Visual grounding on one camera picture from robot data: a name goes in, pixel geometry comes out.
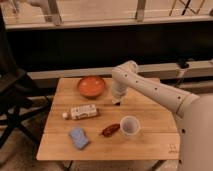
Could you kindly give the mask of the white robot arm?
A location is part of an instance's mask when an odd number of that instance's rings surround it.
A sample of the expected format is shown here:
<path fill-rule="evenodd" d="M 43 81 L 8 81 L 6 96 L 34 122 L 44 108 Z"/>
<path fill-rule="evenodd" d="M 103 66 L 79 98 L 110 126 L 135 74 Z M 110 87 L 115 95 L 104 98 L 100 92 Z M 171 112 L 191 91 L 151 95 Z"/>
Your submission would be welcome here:
<path fill-rule="evenodd" d="M 111 71 L 113 103 L 130 87 L 168 109 L 180 135 L 177 171 L 213 171 L 213 95 L 194 93 L 144 78 L 127 61 Z"/>

